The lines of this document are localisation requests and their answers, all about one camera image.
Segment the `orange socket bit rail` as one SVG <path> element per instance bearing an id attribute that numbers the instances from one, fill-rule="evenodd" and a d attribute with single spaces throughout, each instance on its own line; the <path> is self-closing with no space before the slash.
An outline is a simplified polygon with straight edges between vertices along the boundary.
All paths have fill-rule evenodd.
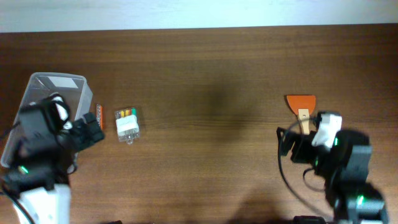
<path id="1" fill-rule="evenodd" d="M 100 128 L 103 129 L 103 107 L 100 104 L 96 104 L 96 120 Z"/>

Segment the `clear plastic container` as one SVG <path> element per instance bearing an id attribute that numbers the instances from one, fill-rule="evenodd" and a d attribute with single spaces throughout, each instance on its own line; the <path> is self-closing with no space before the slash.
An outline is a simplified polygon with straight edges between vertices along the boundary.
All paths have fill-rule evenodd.
<path id="1" fill-rule="evenodd" d="M 69 73 L 35 72 L 30 76 L 29 82 L 22 97 L 19 110 L 31 102 L 37 102 L 49 97 L 53 93 L 63 96 L 64 102 L 70 107 L 70 120 L 83 118 L 91 106 L 93 93 L 84 76 Z M 17 112 L 14 124 L 19 121 L 20 112 Z M 14 148 L 24 131 L 19 125 L 11 131 L 1 157 L 1 165 L 8 168 L 14 154 Z"/>

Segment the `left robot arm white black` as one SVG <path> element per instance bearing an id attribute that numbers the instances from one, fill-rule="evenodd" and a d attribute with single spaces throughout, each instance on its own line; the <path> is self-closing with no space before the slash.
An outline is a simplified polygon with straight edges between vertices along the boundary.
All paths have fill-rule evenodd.
<path id="1" fill-rule="evenodd" d="M 71 122 L 61 101 L 41 102 L 20 110 L 24 136 L 14 151 L 1 189 L 21 223 L 69 223 L 72 190 L 69 168 L 75 154 L 104 139 L 95 115 Z"/>

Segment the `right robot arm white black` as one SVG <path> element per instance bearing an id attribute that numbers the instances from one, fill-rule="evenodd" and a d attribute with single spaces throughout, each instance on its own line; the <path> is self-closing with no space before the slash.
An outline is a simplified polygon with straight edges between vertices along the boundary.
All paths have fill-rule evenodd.
<path id="1" fill-rule="evenodd" d="M 315 175 L 324 178 L 323 191 L 335 223 L 389 223 L 382 194 L 367 181 L 373 153 L 369 137 L 342 129 L 327 148 L 312 145 L 315 135 L 315 131 L 303 135 L 277 128 L 278 156 L 290 152 L 292 162 L 310 164 Z"/>

